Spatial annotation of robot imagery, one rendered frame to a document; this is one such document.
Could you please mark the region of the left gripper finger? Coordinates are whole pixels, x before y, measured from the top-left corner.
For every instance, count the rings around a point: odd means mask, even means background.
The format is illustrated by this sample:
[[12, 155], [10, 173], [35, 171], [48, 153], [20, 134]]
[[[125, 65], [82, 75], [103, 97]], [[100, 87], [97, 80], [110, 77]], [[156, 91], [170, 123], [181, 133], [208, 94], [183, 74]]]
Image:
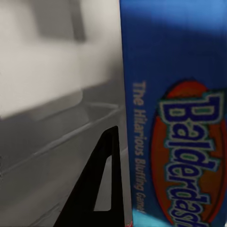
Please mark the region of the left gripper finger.
[[[111, 209], [94, 211], [106, 160], [111, 155]], [[118, 126], [102, 133], [53, 227], [125, 227]]]

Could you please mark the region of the board game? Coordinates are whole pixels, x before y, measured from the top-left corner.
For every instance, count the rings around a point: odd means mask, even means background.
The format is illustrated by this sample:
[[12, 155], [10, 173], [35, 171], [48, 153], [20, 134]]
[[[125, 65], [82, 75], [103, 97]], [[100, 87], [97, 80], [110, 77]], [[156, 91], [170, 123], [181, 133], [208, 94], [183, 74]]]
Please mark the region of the board game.
[[227, 223], [227, 0], [119, 0], [132, 227]]

